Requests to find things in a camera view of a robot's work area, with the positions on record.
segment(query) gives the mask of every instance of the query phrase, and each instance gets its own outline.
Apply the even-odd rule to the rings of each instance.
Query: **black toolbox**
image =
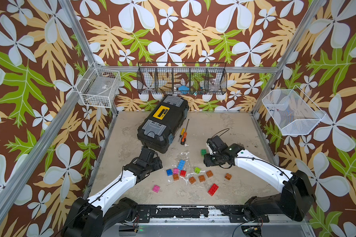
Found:
[[[137,129],[137,138],[147,147],[166,153],[183,124],[189,104],[178,96],[165,96]]]

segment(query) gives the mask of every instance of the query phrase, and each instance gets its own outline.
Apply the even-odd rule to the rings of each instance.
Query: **white robot arm segment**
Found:
[[[263,159],[253,155],[248,150],[241,150],[238,152],[237,157],[235,158],[235,165],[255,174],[265,182],[272,185],[280,193],[282,192],[282,188],[285,186],[283,182],[289,181],[289,179],[293,176],[291,171],[276,168],[274,165],[268,164]]]
[[[114,204],[114,202],[116,202],[117,199],[119,199],[124,194],[124,192],[126,192],[128,189],[132,188],[136,184],[137,177],[129,170],[124,170],[121,181],[120,177],[121,174],[104,189],[100,190],[98,193],[88,198],[89,202],[93,202],[93,206],[101,207],[103,211],[103,216],[108,211],[108,209]]]

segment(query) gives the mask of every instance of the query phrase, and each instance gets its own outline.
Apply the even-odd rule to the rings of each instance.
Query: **concrete floor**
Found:
[[[120,173],[123,165],[128,164],[140,154],[141,141],[137,139],[137,127],[148,116],[148,112],[120,112],[106,148],[98,174],[95,178],[91,195],[103,189]],[[264,197],[277,194],[278,191],[270,184],[258,178],[247,170],[233,166],[223,169],[218,166],[206,167],[203,164],[201,149],[206,149],[205,142],[216,132],[230,128],[221,136],[222,140],[231,145],[240,143],[254,155],[267,160],[264,149],[258,138],[248,113],[188,113],[187,146],[179,142],[177,136],[165,154],[160,154],[162,169],[155,171],[133,188],[124,193],[139,204],[197,204],[197,205],[231,205],[244,204],[250,197]],[[179,161],[186,161],[184,170],[186,177],[173,181],[173,176],[167,176],[166,170],[176,168]],[[213,177],[200,183],[195,174],[195,167],[202,169],[200,174],[211,170]],[[232,175],[230,181],[225,174]],[[197,180],[191,185],[188,179],[194,176]],[[213,197],[207,192],[216,183],[219,189]],[[154,185],[161,187],[158,193],[152,191]]]

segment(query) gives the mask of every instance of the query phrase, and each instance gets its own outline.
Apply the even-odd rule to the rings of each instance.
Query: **pink lego brick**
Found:
[[[156,193],[158,193],[159,189],[160,189],[160,187],[158,185],[155,185],[153,187],[153,191],[156,192]]]

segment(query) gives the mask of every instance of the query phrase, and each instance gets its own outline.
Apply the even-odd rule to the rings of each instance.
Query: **orange lego brick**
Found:
[[[179,175],[178,174],[173,174],[173,179],[174,179],[174,181],[177,181],[179,179]]]
[[[196,180],[193,176],[191,176],[191,178],[189,178],[189,181],[190,181],[190,184],[193,184],[193,183],[195,183],[197,180]]]
[[[227,174],[225,175],[225,178],[228,179],[228,180],[230,180],[230,179],[232,178],[232,175],[230,175],[229,173],[227,173]]]
[[[200,175],[198,178],[199,178],[199,182],[206,181],[206,178],[204,177],[204,175]]]
[[[206,174],[207,174],[207,177],[212,177],[212,176],[214,176],[214,174],[212,173],[211,170],[207,171]]]

